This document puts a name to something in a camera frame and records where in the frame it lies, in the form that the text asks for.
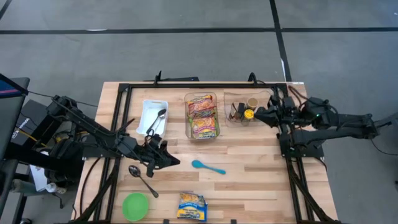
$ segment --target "yellow food package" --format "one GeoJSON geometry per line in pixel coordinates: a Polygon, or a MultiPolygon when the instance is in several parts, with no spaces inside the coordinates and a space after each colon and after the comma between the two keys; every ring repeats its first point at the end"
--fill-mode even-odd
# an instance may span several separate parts
{"type": "Polygon", "coordinates": [[[180,193],[180,205],[177,218],[190,218],[205,222],[207,220],[207,203],[201,195],[180,193]]]}

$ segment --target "computer monitor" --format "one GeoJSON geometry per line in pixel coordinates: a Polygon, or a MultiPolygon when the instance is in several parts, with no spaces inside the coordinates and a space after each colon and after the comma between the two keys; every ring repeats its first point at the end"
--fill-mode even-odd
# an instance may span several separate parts
{"type": "Polygon", "coordinates": [[[28,91],[0,73],[0,98],[27,95],[28,91]]]}

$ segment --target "yellow cap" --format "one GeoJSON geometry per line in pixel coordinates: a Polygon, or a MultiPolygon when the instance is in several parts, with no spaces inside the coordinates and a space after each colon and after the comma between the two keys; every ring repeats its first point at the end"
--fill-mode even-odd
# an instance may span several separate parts
{"type": "Polygon", "coordinates": [[[248,109],[248,110],[244,111],[244,118],[253,119],[253,117],[254,117],[254,111],[253,110],[248,109]]]}

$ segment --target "snack packet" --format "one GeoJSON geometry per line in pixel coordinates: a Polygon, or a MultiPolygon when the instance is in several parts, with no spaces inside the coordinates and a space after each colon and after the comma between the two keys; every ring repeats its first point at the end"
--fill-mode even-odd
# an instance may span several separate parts
{"type": "Polygon", "coordinates": [[[207,220],[207,203],[201,195],[180,193],[180,205],[177,218],[190,218],[205,222],[207,220]]]}
{"type": "Polygon", "coordinates": [[[188,104],[188,117],[191,119],[208,118],[216,113],[216,106],[211,95],[201,96],[190,100],[188,104]]]}
{"type": "Polygon", "coordinates": [[[191,119],[192,135],[195,139],[208,139],[217,136],[216,119],[198,118],[191,119]]]}

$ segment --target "floor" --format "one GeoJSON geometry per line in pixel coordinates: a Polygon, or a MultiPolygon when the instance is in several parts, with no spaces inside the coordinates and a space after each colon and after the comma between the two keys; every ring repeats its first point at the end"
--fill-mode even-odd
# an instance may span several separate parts
{"type": "MultiPolygon", "coordinates": [[[[187,27],[274,27],[266,0],[0,0],[0,30],[98,30],[187,27]]],[[[395,0],[277,0],[283,28],[398,27],[395,0]]],[[[7,34],[0,31],[0,72],[29,77],[32,91],[95,104],[106,81],[198,76],[200,80],[263,81],[291,76],[309,95],[327,98],[340,113],[398,111],[398,32],[283,32],[282,69],[275,32],[190,34],[7,34]]],[[[29,96],[43,104],[49,99],[29,96]]],[[[88,115],[95,109],[81,106],[88,115]]],[[[374,142],[398,153],[396,130],[374,142]]],[[[396,223],[398,157],[352,138],[324,143],[331,191],[344,223],[396,223]]],[[[28,199],[24,216],[36,223],[70,219],[75,192],[58,209],[52,196],[28,199]]],[[[7,209],[17,195],[10,194],[7,209]]],[[[0,223],[10,223],[4,212],[0,223]]]]}

